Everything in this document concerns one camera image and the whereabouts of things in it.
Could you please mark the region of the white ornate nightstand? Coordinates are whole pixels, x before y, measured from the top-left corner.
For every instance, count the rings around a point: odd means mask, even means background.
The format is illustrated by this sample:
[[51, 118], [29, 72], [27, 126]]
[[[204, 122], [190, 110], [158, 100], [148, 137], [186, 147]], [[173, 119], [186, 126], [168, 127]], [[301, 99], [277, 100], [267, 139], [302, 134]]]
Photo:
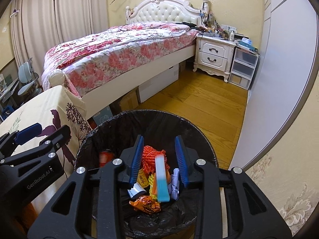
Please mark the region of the white ornate nightstand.
[[227, 83], [235, 47], [233, 41], [198, 34], [193, 71], [200, 69], [209, 75], [222, 76]]

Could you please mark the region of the clear plastic drawer unit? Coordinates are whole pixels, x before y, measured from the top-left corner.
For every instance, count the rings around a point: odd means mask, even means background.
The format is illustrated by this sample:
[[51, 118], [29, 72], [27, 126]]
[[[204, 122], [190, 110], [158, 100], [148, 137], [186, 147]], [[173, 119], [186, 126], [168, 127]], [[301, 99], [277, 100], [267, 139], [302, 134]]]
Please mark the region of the clear plastic drawer unit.
[[258, 60], [258, 53], [247, 50], [239, 45], [236, 46], [228, 82], [249, 90], [257, 69]]

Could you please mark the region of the black trash bin with bag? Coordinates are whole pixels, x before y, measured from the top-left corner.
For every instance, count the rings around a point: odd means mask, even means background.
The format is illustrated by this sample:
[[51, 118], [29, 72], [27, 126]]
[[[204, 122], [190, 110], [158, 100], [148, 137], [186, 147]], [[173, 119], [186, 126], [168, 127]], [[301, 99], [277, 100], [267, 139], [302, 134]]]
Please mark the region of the black trash bin with bag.
[[[83, 140], [76, 155], [75, 166], [95, 169], [100, 166], [103, 151], [119, 158], [124, 149], [144, 138], [141, 167], [146, 176], [155, 172], [156, 151], [164, 154], [166, 169], [173, 172], [178, 167], [175, 138], [182, 136], [186, 147], [197, 151], [200, 158], [218, 166], [215, 151], [202, 131], [185, 118], [156, 110], [126, 111], [106, 120]], [[160, 205], [160, 211], [147, 214], [129, 204], [128, 191], [120, 191], [124, 233], [130, 238], [164, 238], [193, 227], [196, 222], [197, 189], [180, 189], [178, 200]]]

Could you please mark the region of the large bed with white frame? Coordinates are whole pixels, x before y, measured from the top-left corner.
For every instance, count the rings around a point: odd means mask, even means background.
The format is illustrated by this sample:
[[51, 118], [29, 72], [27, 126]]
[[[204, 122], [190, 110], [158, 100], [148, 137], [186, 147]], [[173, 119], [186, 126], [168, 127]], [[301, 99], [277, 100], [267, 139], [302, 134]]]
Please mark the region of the large bed with white frame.
[[127, 22], [64, 42], [45, 55], [42, 86], [61, 85], [85, 103], [87, 118], [195, 54], [201, 10], [186, 0], [145, 0]]

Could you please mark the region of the light blue desk chair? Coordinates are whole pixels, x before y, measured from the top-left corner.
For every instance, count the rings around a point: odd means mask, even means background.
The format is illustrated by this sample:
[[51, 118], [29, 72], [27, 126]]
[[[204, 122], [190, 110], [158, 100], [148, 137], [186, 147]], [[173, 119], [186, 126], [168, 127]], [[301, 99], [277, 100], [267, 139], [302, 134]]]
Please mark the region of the light blue desk chair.
[[30, 98], [34, 98], [43, 92], [38, 82], [39, 75], [32, 67], [32, 58], [29, 58], [18, 68], [18, 79], [22, 84], [22, 87], [18, 91], [19, 96], [28, 95]]

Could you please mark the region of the yellow label brown bottle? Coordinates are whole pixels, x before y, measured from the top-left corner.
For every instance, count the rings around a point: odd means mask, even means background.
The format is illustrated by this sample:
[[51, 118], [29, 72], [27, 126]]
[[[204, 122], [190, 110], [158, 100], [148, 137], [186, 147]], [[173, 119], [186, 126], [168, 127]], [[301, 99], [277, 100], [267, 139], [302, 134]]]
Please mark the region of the yellow label brown bottle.
[[149, 186], [148, 178], [143, 170], [141, 168], [138, 172], [138, 177], [137, 177], [137, 183], [142, 187], [142, 188], [147, 188]]

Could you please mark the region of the pink floral quilt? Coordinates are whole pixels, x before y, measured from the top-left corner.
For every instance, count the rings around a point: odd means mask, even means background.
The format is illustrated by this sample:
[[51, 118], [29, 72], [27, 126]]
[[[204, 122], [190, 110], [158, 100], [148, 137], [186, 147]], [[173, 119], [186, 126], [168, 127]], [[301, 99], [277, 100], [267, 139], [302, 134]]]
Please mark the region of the pink floral quilt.
[[198, 31], [185, 24], [134, 23], [58, 44], [45, 55], [42, 87], [61, 70], [64, 85], [83, 97], [116, 77], [193, 44]]

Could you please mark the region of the study desk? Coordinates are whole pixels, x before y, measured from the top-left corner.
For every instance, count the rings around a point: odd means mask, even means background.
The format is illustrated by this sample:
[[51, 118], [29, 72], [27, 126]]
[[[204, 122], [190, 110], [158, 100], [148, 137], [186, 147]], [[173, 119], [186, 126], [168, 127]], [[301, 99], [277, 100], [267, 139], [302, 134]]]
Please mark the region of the study desk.
[[1, 93], [1, 112], [4, 110], [4, 108], [7, 106], [7, 104], [13, 106], [14, 108], [17, 107], [17, 103], [12, 97], [14, 95], [14, 92], [18, 88], [20, 83], [20, 80], [16, 78], [7, 88], [4, 89], [4, 91]]

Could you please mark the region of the white storage box under bed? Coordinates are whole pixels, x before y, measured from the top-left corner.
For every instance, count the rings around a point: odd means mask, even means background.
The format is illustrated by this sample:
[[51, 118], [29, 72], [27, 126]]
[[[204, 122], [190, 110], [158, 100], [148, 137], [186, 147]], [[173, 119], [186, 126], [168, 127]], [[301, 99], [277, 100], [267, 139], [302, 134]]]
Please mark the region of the white storage box under bed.
[[167, 86], [178, 80], [178, 64], [149, 79], [138, 87], [140, 103], [145, 102]]

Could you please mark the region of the white blue printed packet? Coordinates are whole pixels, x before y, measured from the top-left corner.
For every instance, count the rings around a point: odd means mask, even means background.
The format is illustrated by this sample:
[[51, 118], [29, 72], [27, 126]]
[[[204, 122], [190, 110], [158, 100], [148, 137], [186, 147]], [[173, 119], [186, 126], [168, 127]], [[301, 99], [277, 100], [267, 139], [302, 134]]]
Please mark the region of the white blue printed packet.
[[128, 189], [128, 194], [132, 200], [138, 199], [140, 196], [147, 194], [147, 191], [137, 182], [131, 189]]

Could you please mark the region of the orange paper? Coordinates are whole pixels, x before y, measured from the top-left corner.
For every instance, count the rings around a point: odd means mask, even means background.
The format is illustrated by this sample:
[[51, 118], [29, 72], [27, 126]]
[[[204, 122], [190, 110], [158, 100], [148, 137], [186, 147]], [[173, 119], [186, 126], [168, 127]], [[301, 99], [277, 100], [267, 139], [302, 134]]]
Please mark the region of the orange paper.
[[157, 194], [157, 182], [156, 182], [156, 178], [155, 178], [155, 179], [153, 179], [153, 188], [152, 188], [152, 193], [153, 193], [154, 195], [156, 195], [156, 194]]

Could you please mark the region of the white tufted headboard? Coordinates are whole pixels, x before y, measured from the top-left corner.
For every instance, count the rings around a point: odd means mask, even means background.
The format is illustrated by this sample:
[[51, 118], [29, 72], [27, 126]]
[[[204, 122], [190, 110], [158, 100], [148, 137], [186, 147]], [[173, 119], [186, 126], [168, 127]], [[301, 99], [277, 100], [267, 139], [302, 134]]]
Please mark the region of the white tufted headboard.
[[201, 26], [209, 12], [209, 0], [202, 2], [202, 8], [195, 9], [187, 0], [144, 0], [134, 9], [125, 8], [126, 23], [186, 22]]

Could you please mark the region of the beige curtains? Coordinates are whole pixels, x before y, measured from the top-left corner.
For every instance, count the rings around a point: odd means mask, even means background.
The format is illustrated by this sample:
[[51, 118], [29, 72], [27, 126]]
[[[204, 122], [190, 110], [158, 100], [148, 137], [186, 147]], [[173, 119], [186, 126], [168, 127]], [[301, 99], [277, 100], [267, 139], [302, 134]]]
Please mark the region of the beige curtains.
[[109, 27], [107, 0], [12, 0], [10, 23], [16, 65], [42, 75], [49, 49]]

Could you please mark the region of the lavender paper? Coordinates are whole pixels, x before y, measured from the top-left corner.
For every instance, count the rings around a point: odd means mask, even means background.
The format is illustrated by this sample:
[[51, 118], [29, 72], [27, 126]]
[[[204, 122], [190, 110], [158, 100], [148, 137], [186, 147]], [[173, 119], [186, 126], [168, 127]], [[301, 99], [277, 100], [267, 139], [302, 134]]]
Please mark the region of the lavender paper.
[[175, 168], [168, 184], [170, 198], [177, 201], [179, 197], [179, 169]]

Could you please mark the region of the red foam fruit net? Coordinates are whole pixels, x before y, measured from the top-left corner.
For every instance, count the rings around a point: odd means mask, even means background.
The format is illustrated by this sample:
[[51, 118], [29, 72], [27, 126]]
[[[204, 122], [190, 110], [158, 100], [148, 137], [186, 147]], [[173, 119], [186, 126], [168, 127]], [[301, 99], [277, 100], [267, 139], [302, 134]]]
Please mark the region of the red foam fruit net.
[[164, 156], [164, 162], [165, 162], [165, 168], [166, 170], [170, 170], [170, 167], [167, 163], [167, 156], [166, 151], [161, 150], [157, 151], [151, 146], [144, 146], [143, 148], [143, 154], [142, 154], [142, 168], [148, 177], [150, 174], [155, 173], [156, 167], [155, 167], [155, 157], [157, 155], [163, 155]]

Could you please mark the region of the orange crinkled wrapper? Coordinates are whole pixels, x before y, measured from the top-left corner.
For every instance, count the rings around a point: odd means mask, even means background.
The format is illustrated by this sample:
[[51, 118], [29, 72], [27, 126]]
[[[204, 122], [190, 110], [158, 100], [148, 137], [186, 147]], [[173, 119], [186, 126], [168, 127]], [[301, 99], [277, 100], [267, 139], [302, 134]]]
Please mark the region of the orange crinkled wrapper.
[[160, 203], [151, 196], [140, 196], [135, 201], [129, 201], [129, 204], [135, 209], [147, 214], [160, 212]]

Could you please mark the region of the red label black-cap bottle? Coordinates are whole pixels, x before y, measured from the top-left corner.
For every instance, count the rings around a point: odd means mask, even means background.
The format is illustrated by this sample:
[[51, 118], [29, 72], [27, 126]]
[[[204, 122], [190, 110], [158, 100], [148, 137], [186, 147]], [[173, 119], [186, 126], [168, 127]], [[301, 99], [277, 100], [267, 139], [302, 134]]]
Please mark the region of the red label black-cap bottle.
[[112, 152], [102, 151], [99, 154], [99, 167], [104, 167], [108, 162], [114, 159], [115, 155]]

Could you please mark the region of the cardboard box under bed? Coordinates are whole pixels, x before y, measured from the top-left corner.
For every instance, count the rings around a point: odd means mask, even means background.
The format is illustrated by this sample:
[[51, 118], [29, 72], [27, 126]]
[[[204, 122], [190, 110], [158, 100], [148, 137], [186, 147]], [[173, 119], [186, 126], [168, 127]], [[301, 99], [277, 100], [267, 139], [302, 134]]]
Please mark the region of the cardboard box under bed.
[[130, 111], [136, 109], [139, 105], [137, 90], [138, 88], [136, 87], [111, 103], [110, 109], [112, 113], [118, 114], [122, 111]]

